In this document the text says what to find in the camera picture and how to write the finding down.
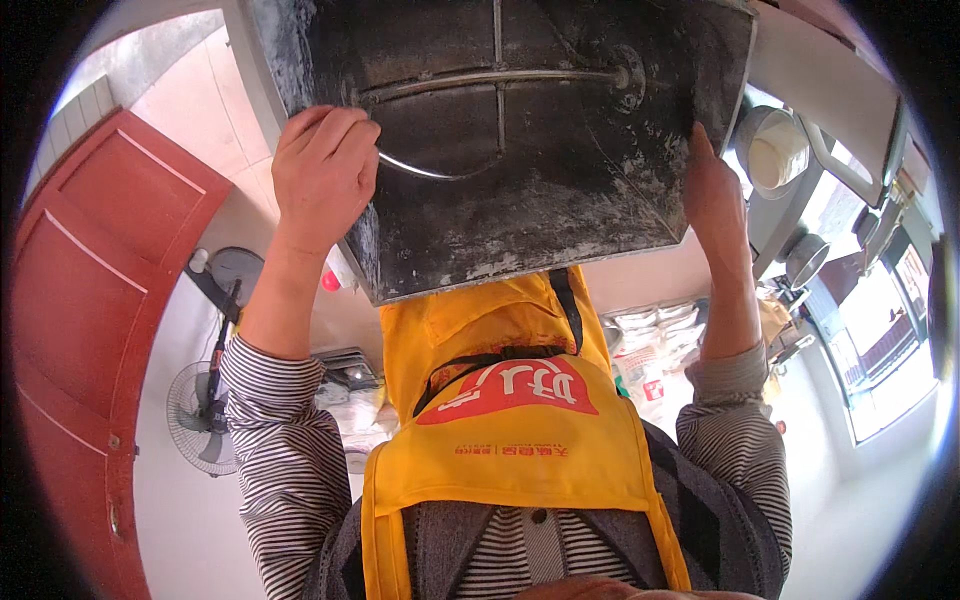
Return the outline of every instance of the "fan blade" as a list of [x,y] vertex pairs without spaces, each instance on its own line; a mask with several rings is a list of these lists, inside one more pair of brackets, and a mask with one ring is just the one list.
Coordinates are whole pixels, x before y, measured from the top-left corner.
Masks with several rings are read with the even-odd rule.
[[190,431],[206,431],[210,428],[203,419],[193,413],[188,413],[179,406],[177,407],[177,422],[180,427]]
[[231,465],[236,461],[233,457],[233,439],[230,437],[230,434],[227,433],[224,436],[224,448],[220,451],[220,457],[224,459],[225,462],[229,462]]
[[220,458],[220,448],[224,445],[224,436],[218,433],[210,434],[210,441],[206,443],[206,448],[197,458],[205,463],[216,464]]
[[194,390],[197,392],[197,404],[201,410],[205,410],[210,405],[210,371],[198,372],[194,380]]

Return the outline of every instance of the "window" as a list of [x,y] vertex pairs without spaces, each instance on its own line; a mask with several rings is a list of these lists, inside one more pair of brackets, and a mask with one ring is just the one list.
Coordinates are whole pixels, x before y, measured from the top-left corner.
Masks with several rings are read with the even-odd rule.
[[808,303],[863,442],[910,410],[936,385],[926,330],[929,275],[899,230],[864,275],[852,254],[825,265]]
[[[840,142],[833,143],[830,155],[847,164],[864,179],[870,179],[867,170]],[[860,244],[852,226],[864,206],[863,201],[849,187],[830,171],[824,171],[800,220],[811,233],[817,233],[829,240],[829,258],[837,258],[859,252]]]

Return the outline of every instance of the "red ball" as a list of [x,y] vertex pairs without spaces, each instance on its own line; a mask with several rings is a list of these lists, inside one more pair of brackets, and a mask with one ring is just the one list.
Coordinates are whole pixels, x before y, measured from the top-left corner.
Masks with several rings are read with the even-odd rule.
[[340,289],[340,280],[332,271],[324,273],[324,276],[320,278],[320,284],[327,292],[336,292]]

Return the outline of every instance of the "black strap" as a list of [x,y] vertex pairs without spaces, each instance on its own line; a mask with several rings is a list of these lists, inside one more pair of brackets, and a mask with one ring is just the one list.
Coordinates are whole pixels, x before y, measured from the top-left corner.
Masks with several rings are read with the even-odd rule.
[[570,331],[573,332],[576,353],[580,354],[584,344],[584,321],[580,318],[580,309],[577,308],[577,300],[570,288],[570,273],[563,268],[554,269],[549,275],[550,287],[553,288],[553,293],[557,295],[557,300],[560,301],[560,306],[566,314],[566,322],[570,325]]
[[220,309],[231,323],[237,324],[240,321],[240,307],[230,294],[217,285],[208,269],[204,269],[202,273],[194,273],[190,267],[183,267],[183,272],[193,279],[204,296],[213,302],[213,305]]
[[[550,287],[553,288],[554,294],[557,295],[557,300],[560,301],[560,306],[566,315],[566,321],[569,323],[570,330],[573,332],[574,352],[579,354],[580,346],[584,342],[584,322],[580,318],[580,310],[577,308],[576,299],[573,297],[573,290],[570,288],[569,273],[566,268],[554,269],[549,272],[549,277]],[[458,356],[452,360],[448,360],[434,369],[430,373],[430,376],[426,378],[426,387],[420,399],[417,400],[417,405],[414,406],[413,416],[416,418],[423,412],[423,409],[430,403],[430,400],[444,389],[443,387],[437,390],[431,389],[433,375],[440,369],[452,367],[453,365],[469,365],[465,371],[457,376],[457,378],[460,378],[505,360],[517,360],[518,358],[550,358],[560,354],[566,354],[566,348],[560,346],[506,346],[501,348],[499,352]]]

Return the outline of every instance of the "hand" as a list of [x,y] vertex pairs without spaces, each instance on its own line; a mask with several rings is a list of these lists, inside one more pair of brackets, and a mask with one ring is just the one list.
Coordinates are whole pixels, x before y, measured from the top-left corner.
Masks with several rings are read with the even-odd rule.
[[684,180],[686,221],[697,234],[714,279],[748,276],[747,206],[740,179],[717,158],[700,123],[693,124]]
[[280,241],[326,258],[373,196],[379,135],[359,108],[311,107],[287,122],[272,168]]

